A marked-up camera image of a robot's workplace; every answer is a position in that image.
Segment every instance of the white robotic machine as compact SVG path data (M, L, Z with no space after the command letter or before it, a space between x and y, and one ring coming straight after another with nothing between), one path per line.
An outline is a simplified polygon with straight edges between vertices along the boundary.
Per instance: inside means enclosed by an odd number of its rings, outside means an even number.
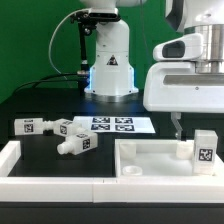
M224 1L167 0L178 38L155 47L144 106L149 111L224 112Z
M118 18L116 7L131 7L146 0L80 0L89 9L96 24L96 61L90 68L90 83L85 95L100 101L120 102L138 93L134 86L134 69L129 64L129 27L123 21L104 22Z

